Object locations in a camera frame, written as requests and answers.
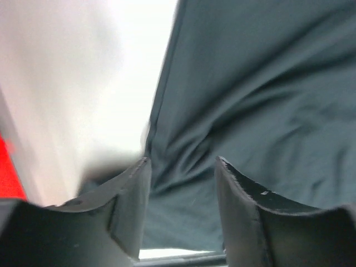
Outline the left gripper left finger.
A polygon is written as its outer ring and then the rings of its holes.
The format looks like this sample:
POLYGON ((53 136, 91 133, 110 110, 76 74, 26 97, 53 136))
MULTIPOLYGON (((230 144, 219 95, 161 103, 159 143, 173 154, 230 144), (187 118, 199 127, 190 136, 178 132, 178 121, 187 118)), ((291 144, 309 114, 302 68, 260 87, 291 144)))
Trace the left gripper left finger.
POLYGON ((139 259, 151 180, 144 157, 61 206, 1 200, 1 265, 132 266, 139 259))

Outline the black t shirt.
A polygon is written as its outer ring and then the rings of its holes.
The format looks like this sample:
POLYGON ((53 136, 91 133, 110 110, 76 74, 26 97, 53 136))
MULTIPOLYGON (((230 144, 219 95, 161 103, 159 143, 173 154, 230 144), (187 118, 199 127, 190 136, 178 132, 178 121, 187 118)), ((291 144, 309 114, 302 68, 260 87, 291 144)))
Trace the black t shirt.
POLYGON ((303 204, 355 202, 355 2, 180 1, 145 155, 144 249, 222 249, 217 156, 303 204))

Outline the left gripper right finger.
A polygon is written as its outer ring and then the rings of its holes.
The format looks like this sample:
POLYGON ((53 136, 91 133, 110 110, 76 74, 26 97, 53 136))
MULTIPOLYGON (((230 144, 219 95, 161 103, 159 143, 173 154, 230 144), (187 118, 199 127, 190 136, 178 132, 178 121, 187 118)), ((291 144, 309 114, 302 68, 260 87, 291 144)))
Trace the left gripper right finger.
POLYGON ((215 179, 229 266, 355 266, 355 205, 319 209, 292 201, 222 157, 215 179))

